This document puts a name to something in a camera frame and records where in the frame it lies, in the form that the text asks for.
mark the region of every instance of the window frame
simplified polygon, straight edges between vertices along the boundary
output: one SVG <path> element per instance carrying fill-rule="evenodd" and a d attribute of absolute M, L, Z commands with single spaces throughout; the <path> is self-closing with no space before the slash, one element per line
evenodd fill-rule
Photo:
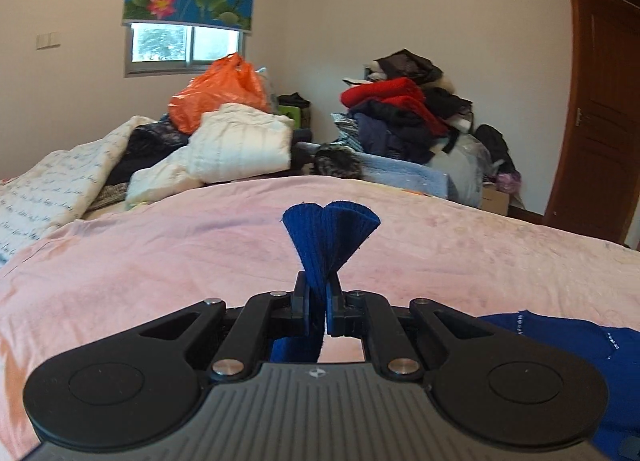
<path fill-rule="evenodd" d="M 211 62 L 206 60 L 193 60 L 196 28 L 215 28 L 223 30 L 217 26 L 193 26 L 187 25 L 186 59 L 185 60 L 155 60 L 152 62 L 133 62 L 133 27 L 126 24 L 125 43 L 125 77 L 131 76 L 151 76 L 151 75 L 175 75 L 175 74 L 200 74 L 209 69 Z M 245 32 L 238 32 L 238 53 L 244 57 L 244 37 Z"/>

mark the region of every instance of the door frame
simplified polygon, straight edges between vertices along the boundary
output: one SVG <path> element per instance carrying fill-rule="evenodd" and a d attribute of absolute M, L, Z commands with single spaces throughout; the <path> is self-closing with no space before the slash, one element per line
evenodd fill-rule
<path fill-rule="evenodd" d="M 616 6 L 620 6 L 620 4 L 622 3 L 623 7 L 628 7 L 630 12 L 633 12 L 635 14 L 640 13 L 640 8 L 638 8 L 632 3 L 629 3 L 628 1 L 625 1 L 625 0 L 606 0 L 606 1 L 615 3 Z M 573 30 L 574 30 L 574 52 L 572 57 L 569 107 L 568 107 L 568 113 L 566 116 L 566 123 L 564 126 L 564 138 L 562 139 L 562 151 L 560 153 L 558 168 L 556 169 L 554 186 L 551 189 L 551 196 L 549 197 L 549 202 L 546 205 L 545 215 L 542 218 L 543 225 L 548 225 L 551 222 L 550 220 L 553 215 L 553 210 L 555 208 L 556 203 L 558 202 L 561 183 L 564 177 L 567 160 L 569 158 L 570 142 L 572 137 L 574 136 L 575 123 L 577 121 L 577 115 L 578 115 L 578 79 L 580 76 L 580 69 L 578 66 L 582 59 L 582 51 L 580 49 L 582 34 L 580 30 L 579 0 L 571 0 L 571 5 L 572 5 L 572 19 L 573 19 Z M 632 206 L 629 207 L 629 212 L 626 215 L 625 224 L 622 229 L 622 235 L 619 235 L 618 237 L 617 242 L 619 244 L 622 244 L 625 242 L 626 235 L 629 232 L 631 222 L 633 221 L 634 214 L 636 212 L 636 207 L 638 206 L 638 200 L 640 199 L 640 174 L 638 174 L 638 177 L 636 178 L 636 186 L 634 189 L 634 199 L 635 199 L 635 203 L 633 203 Z"/>

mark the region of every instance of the bed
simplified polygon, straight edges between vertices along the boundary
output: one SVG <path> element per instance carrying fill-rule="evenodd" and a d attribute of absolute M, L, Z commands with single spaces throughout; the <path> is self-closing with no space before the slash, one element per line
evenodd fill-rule
<path fill-rule="evenodd" d="M 22 407 L 46 359 L 208 297 L 230 307 L 292 290 L 300 261 L 280 222 L 300 202 L 353 200 L 382 225 L 340 272 L 345 289 L 395 305 L 428 297 L 474 316 L 528 309 L 640 329 L 640 253 L 435 197 L 334 178 L 191 190 L 133 212 L 76 221 L 0 269 L 0 459 L 36 446 Z M 361 358 L 327 340 L 322 361 Z"/>

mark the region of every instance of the wooden door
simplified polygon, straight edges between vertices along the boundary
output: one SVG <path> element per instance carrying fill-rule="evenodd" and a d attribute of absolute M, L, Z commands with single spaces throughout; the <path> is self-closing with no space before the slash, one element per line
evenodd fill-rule
<path fill-rule="evenodd" d="M 569 114 L 543 223 L 623 243 L 640 193 L 640 8 L 572 3 Z"/>

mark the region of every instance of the blue sweater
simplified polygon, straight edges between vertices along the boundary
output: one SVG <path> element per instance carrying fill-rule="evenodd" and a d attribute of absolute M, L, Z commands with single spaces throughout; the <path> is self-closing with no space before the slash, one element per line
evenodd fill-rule
<path fill-rule="evenodd" d="M 594 445 L 610 459 L 629 436 L 640 437 L 640 333 L 601 327 L 584 320 L 551 318 L 529 311 L 482 319 L 578 355 L 597 367 L 609 386 L 609 406 Z"/>

